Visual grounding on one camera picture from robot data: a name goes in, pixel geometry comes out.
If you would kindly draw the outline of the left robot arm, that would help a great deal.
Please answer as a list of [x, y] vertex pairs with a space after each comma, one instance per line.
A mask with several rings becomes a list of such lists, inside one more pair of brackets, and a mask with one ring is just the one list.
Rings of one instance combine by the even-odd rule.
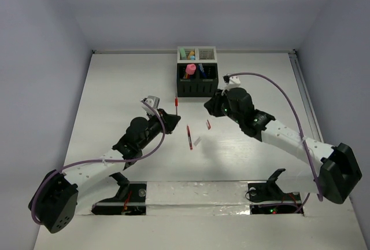
[[136, 117], [131, 120], [125, 134], [102, 157], [78, 161], [48, 172], [28, 204], [32, 220], [51, 234], [61, 231], [74, 217], [79, 197], [108, 177], [115, 180], [108, 187], [111, 198], [94, 203], [92, 213], [107, 215], [108, 211], [101, 205], [113, 203], [122, 204], [122, 208], [116, 208], [113, 214], [142, 214], [141, 208], [128, 206], [133, 199], [143, 202], [144, 198], [122, 172], [136, 161], [150, 156], [142, 153], [144, 148], [158, 135], [171, 134], [180, 119], [179, 115], [168, 114], [161, 108], [147, 117]]

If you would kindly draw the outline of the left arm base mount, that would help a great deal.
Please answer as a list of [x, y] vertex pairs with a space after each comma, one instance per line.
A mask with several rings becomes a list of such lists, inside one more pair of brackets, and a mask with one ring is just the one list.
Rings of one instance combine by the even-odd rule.
[[122, 173], [110, 176], [118, 185], [116, 194], [92, 206], [94, 215], [146, 215], [147, 183], [130, 182]]

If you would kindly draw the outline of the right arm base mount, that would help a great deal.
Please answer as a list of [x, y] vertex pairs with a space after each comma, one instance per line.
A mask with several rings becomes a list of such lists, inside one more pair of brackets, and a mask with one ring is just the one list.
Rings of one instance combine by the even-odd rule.
[[250, 202], [252, 215], [304, 214], [303, 201], [298, 193], [284, 193], [276, 181], [285, 172], [277, 169], [266, 181], [248, 183], [245, 199]]

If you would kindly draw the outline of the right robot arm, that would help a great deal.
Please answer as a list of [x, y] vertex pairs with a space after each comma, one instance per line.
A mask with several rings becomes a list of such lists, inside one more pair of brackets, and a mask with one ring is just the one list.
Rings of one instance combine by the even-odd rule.
[[314, 187], [320, 188], [323, 197], [332, 203], [344, 203], [362, 177], [350, 146], [333, 146], [301, 136], [274, 116], [256, 109], [243, 88], [218, 89], [204, 107], [211, 116], [233, 120], [247, 136], [312, 165], [318, 178]]

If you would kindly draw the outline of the green highlighter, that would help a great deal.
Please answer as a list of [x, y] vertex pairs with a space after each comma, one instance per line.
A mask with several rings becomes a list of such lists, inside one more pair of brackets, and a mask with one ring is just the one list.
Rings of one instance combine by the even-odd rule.
[[183, 47], [179, 48], [179, 54], [180, 54], [180, 59], [181, 60], [186, 60], [187, 59], [186, 51]]

